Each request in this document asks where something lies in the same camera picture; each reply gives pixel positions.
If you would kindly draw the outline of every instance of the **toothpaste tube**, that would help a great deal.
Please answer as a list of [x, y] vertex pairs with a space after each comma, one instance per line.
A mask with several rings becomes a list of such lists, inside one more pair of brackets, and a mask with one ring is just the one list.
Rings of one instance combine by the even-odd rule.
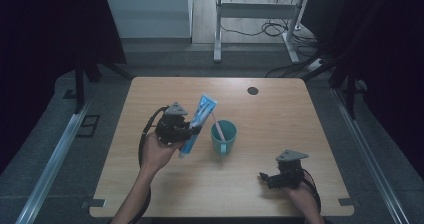
[[[200, 97], [199, 105], [197, 106], [197, 111], [190, 122], [189, 128], [200, 127], [201, 130], [203, 124], [205, 124], [206, 120], [208, 119], [208, 116], [212, 113], [217, 103], [218, 102], [216, 100], [203, 94]], [[180, 150], [180, 154], [178, 155], [179, 158], [183, 159], [185, 155], [190, 154], [191, 149], [193, 148], [198, 136], [198, 134], [193, 135], [188, 141], [186, 141], [186, 143]]]

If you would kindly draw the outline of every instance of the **blue cup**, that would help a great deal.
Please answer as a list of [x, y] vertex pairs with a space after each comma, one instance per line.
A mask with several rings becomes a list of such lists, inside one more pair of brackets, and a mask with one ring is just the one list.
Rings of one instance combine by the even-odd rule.
[[216, 123], [214, 123], [211, 128], [213, 150], [220, 156], [227, 156], [231, 152], [234, 141], [236, 140], [237, 128], [234, 123], [228, 120], [219, 120], [218, 123], [221, 127], [222, 134], [224, 134], [225, 141], [221, 139], [216, 128]]

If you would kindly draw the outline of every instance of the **gray floor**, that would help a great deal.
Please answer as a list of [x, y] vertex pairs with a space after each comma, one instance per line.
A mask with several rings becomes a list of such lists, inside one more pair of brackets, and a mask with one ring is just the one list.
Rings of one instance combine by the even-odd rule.
[[[139, 42], [123, 40], [127, 65], [119, 65], [136, 76], [264, 77], [274, 68], [290, 65], [281, 40], [255, 44], [228, 39], [223, 45], [222, 62], [213, 62], [210, 41]], [[87, 115], [98, 115], [99, 122], [91, 138], [76, 137], [64, 159], [48, 195], [36, 215], [35, 223], [106, 223], [89, 215], [84, 205], [93, 197], [113, 133], [122, 110], [130, 81], [99, 65], [100, 83], [86, 83], [94, 91]], [[279, 76], [277, 72], [271, 77]], [[331, 72], [310, 81], [307, 87], [327, 136], [348, 192], [355, 206], [350, 217], [326, 217], [334, 223], [396, 223], [390, 208], [376, 185], [355, 135], [343, 118], [338, 100], [327, 83]], [[56, 82], [55, 95], [19, 153], [0, 176], [0, 223], [15, 223], [31, 195], [46, 163], [71, 119], [75, 99], [64, 98], [75, 90], [73, 73]], [[356, 124], [369, 149], [387, 178], [409, 223], [424, 223], [424, 183], [396, 144], [356, 95]], [[90, 127], [81, 127], [87, 134]], [[287, 223], [287, 219], [178, 219], [153, 220], [153, 223]]]

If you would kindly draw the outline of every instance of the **table leg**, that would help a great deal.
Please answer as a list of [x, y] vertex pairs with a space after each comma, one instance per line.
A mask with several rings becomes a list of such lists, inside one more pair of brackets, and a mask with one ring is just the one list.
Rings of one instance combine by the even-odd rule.
[[290, 20], [287, 33], [283, 33], [283, 40], [286, 44], [287, 51], [289, 52], [290, 59], [292, 63], [299, 63], [299, 58], [297, 57], [296, 50], [294, 49], [291, 38], [293, 37], [293, 31], [296, 28], [297, 20], [299, 18], [300, 12], [302, 11], [303, 0], [299, 0], [296, 3], [296, 8], [294, 10], [293, 16]]
[[216, 30], [213, 51], [214, 62], [221, 62], [221, 8], [222, 0], [218, 0], [218, 3], [216, 3]]

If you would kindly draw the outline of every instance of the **metal frame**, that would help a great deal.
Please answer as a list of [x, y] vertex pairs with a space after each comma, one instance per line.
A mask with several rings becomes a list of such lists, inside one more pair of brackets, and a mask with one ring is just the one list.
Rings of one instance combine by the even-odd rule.
[[293, 48], [291, 38], [298, 23], [298, 18], [302, 10], [303, 0], [299, 0], [296, 5], [287, 4], [246, 4], [246, 3], [216, 3], [216, 30], [214, 41], [214, 62], [221, 61], [221, 19], [222, 18], [260, 18], [260, 19], [290, 19], [287, 33], [283, 33], [282, 38], [289, 52], [292, 63], [299, 63], [296, 50]]

